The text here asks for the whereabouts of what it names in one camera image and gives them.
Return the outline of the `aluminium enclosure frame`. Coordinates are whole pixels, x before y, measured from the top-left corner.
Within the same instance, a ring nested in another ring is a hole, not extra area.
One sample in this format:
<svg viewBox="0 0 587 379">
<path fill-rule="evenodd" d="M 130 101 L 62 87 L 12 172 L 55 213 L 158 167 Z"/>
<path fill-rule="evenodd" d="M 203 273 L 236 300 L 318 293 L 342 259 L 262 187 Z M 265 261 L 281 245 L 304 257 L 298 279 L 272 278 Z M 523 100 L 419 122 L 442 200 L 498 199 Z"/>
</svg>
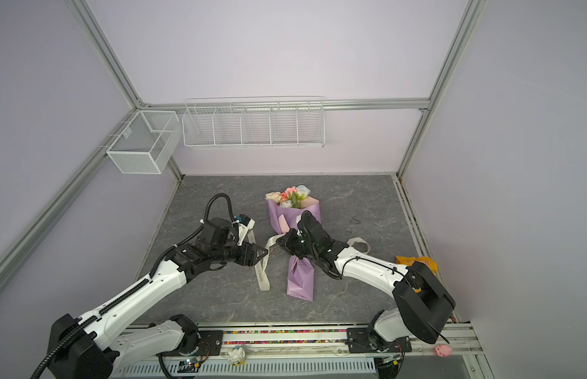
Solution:
<svg viewBox="0 0 587 379">
<path fill-rule="evenodd" d="M 105 142 L 95 150 L 87 161 L 78 169 L 74 176 L 63 186 L 54 199 L 40 212 L 40 214 L 23 231 L 21 236 L 0 258 L 0 294 L 7 288 L 9 282 L 14 279 L 25 262 L 33 252 L 45 240 L 54 226 L 60 221 L 72 203 L 88 186 L 97 172 L 108 158 L 108 146 L 116 141 L 118 133 L 126 129 L 126 123 L 133 120 L 134 116 L 144 111 L 180 111 L 183 105 L 177 104 L 144 104 L 136 95 L 130 80 L 126 77 L 124 69 L 120 66 L 115 53 L 112 51 L 106 36 L 88 3 L 85 1 L 68 1 L 69 11 L 74 16 L 77 24 L 85 34 L 92 48 L 98 53 L 100 60 L 107 67 L 109 74 L 115 80 L 117 87 L 124 92 L 126 100 L 132 104 L 132 109 Z M 466 46 L 481 13 L 485 7 L 483 1 L 469 1 L 462 14 L 462 20 L 457 27 L 454 41 L 446 56 L 443 67 L 437 77 L 434 88 L 427 98 L 393 98 L 393 99 L 319 99 L 315 105 L 322 106 L 325 111 L 368 111 L 368 110 L 396 110 L 418 109 L 430 111 L 436 106 L 440 93 L 444 90 L 447 80 L 457 65 L 462 50 Z"/>
</svg>

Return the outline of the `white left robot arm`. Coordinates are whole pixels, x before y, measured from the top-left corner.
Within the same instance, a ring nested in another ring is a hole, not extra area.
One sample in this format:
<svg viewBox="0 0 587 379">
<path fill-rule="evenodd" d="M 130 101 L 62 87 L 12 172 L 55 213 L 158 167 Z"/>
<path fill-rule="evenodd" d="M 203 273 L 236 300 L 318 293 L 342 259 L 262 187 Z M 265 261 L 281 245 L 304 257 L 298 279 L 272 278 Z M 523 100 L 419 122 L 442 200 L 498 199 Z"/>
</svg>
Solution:
<svg viewBox="0 0 587 379">
<path fill-rule="evenodd" d="M 66 314 L 51 327 L 47 354 L 33 371 L 48 370 L 56 378 L 109 378 L 121 368 L 153 355 L 210 355 L 195 322 L 183 314 L 141 332 L 122 333 L 160 300 L 201 273 L 235 263 L 251 267 L 268 250 L 248 241 L 172 246 L 151 272 L 104 304 L 73 317 Z"/>
</svg>

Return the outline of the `white crumpled toy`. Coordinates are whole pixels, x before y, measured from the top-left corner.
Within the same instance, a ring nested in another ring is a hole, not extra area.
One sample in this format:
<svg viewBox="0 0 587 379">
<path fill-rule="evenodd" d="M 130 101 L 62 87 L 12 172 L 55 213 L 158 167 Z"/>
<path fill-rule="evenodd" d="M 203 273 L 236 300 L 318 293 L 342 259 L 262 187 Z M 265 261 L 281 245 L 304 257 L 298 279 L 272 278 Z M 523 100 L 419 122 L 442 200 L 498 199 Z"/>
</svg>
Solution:
<svg viewBox="0 0 587 379">
<path fill-rule="evenodd" d="M 227 352 L 228 363 L 232 366 L 241 366 L 246 361 L 246 351 L 243 346 L 236 345 Z"/>
</svg>

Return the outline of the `red pink fake rose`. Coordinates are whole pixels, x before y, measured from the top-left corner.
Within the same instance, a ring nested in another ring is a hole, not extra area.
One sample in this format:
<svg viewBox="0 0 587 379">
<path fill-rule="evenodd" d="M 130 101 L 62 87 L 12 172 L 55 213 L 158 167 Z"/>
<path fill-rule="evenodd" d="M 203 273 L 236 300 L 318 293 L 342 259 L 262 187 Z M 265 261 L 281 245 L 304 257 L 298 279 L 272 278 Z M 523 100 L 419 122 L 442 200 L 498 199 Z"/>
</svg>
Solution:
<svg viewBox="0 0 587 379">
<path fill-rule="evenodd" d="M 289 187 L 284 192 L 281 193 L 281 202 L 285 202 L 291 199 L 292 194 L 297 192 L 295 187 Z"/>
</svg>

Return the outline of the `white mesh box basket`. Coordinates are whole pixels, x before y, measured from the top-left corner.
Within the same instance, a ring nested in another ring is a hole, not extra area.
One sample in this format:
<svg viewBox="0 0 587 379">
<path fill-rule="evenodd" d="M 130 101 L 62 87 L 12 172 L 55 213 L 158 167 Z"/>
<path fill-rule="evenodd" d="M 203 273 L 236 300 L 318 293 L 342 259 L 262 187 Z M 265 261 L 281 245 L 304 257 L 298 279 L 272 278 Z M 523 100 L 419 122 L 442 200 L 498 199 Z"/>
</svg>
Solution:
<svg viewBox="0 0 587 379">
<path fill-rule="evenodd" d="M 126 123 L 107 155 L 123 174 L 161 175 L 182 138 L 174 111 L 138 111 Z"/>
</svg>

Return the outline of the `pink pig toy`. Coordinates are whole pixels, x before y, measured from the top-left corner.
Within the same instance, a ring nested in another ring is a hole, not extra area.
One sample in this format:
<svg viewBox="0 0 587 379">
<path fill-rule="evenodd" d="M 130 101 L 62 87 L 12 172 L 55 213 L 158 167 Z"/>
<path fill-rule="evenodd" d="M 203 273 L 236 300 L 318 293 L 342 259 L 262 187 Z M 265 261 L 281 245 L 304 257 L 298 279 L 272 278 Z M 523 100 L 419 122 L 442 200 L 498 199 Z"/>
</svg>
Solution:
<svg viewBox="0 0 587 379">
<path fill-rule="evenodd" d="M 439 344 L 433 350 L 435 355 L 440 358 L 446 358 L 453 354 L 453 348 L 446 344 Z"/>
</svg>

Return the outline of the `cream printed ribbon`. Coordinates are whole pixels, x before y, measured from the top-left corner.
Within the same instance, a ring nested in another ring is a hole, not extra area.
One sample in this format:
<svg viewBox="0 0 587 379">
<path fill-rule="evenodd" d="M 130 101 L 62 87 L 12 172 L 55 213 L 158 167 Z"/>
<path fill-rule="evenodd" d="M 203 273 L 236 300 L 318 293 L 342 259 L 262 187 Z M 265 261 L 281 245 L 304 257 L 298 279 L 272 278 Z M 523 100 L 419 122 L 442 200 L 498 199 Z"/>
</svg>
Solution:
<svg viewBox="0 0 587 379">
<path fill-rule="evenodd" d="M 270 281 L 268 279 L 267 274 L 265 273 L 266 267 L 268 265 L 269 253 L 272 246 L 274 246 L 277 242 L 277 239 L 282 237 L 282 235 L 274 235 L 265 244 L 265 249 L 268 251 L 268 254 L 260 259 L 258 263 L 254 265 L 255 273 L 257 276 L 257 281 L 259 288 L 262 292 L 267 292 L 271 289 Z M 358 246 L 361 247 L 361 252 L 368 254 L 371 251 L 371 246 L 363 239 L 359 237 L 350 238 L 347 241 L 347 245 L 349 246 Z"/>
</svg>

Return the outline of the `cream fake rose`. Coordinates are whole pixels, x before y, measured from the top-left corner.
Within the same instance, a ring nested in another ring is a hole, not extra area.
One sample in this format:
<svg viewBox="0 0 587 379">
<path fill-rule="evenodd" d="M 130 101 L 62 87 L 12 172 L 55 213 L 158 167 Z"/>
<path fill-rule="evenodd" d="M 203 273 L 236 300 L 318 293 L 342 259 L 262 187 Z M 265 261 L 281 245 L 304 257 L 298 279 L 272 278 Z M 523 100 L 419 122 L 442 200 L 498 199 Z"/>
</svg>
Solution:
<svg viewBox="0 0 587 379">
<path fill-rule="evenodd" d="M 273 201 L 277 205 L 282 201 L 282 194 L 280 192 L 272 192 L 265 194 L 265 199 L 267 201 Z"/>
</svg>

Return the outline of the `white fake rose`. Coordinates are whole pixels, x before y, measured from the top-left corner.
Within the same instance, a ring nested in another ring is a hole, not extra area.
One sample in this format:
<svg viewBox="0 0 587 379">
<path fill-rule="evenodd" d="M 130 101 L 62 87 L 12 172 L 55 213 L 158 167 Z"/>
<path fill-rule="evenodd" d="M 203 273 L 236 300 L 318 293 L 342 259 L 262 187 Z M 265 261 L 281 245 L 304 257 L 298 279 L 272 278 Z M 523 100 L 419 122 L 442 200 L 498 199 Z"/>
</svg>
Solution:
<svg viewBox="0 0 587 379">
<path fill-rule="evenodd" d="M 293 202 L 291 200 L 286 200 L 279 204 L 281 208 L 293 208 Z"/>
<path fill-rule="evenodd" d="M 304 185 L 297 186 L 296 191 L 297 191 L 298 197 L 301 200 L 306 199 L 309 196 L 309 194 L 311 193 L 311 190 L 307 186 L 304 186 Z"/>
</svg>

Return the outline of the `yellow snack bag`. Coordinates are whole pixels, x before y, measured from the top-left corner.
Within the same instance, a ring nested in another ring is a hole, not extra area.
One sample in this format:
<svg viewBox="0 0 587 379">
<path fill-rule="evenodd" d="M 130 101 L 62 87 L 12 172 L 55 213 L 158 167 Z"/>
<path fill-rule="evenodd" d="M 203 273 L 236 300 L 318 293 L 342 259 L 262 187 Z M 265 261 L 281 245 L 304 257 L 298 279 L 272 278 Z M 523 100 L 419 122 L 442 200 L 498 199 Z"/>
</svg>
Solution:
<svg viewBox="0 0 587 379">
<path fill-rule="evenodd" d="M 412 266 L 416 262 L 420 262 L 429 267 L 433 275 L 438 273 L 438 265 L 430 257 L 396 257 L 396 263 L 399 265 Z"/>
</svg>

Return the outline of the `front rail base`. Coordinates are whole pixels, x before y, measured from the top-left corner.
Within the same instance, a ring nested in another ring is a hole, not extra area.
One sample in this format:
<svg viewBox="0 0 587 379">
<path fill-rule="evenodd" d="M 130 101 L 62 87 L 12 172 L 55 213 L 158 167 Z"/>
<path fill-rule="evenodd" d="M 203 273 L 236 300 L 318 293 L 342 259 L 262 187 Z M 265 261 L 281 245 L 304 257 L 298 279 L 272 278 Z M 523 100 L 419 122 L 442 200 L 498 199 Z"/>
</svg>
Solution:
<svg viewBox="0 0 587 379">
<path fill-rule="evenodd" d="M 377 346 L 364 325 L 202 328 L 134 325 L 110 343 L 108 362 L 85 360 L 82 378 L 204 378 L 369 374 L 398 377 L 413 358 L 461 358 L 471 378 L 493 376 L 469 324 L 448 323 L 435 344 L 404 337 Z"/>
</svg>

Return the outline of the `pink purple wrapping paper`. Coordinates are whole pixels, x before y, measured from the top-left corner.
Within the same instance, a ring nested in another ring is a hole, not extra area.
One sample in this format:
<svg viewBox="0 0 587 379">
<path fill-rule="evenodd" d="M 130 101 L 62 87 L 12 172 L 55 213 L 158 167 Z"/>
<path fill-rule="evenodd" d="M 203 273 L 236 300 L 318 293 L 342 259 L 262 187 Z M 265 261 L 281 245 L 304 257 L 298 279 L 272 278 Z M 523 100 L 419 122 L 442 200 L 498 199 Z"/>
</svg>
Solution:
<svg viewBox="0 0 587 379">
<path fill-rule="evenodd" d="M 284 208 L 274 200 L 267 200 L 268 216 L 271 226 L 278 235 L 284 235 L 290 229 L 295 229 L 304 211 L 309 211 L 321 222 L 320 202 L 314 198 L 308 198 L 302 202 L 302 208 Z M 313 301 L 315 270 L 310 260 L 298 258 L 294 255 L 290 258 L 287 274 L 287 295 L 306 301 Z"/>
</svg>

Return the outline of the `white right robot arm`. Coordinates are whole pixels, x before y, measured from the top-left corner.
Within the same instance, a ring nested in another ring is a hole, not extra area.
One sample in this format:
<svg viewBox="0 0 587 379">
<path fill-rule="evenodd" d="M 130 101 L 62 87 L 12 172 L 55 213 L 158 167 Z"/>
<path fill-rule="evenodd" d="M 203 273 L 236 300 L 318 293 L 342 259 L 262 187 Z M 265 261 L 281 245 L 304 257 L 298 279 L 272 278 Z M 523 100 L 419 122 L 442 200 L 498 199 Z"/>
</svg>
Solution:
<svg viewBox="0 0 587 379">
<path fill-rule="evenodd" d="M 295 229 L 276 239 L 285 251 L 309 259 L 331 278 L 356 279 L 394 299 L 394 309 L 379 311 L 363 333 L 366 342 L 362 346 L 371 352 L 386 352 L 399 339 L 411 336 L 426 344 L 445 340 L 442 331 L 455 301 L 432 270 L 422 262 L 386 262 L 359 250 L 361 243 Z"/>
</svg>

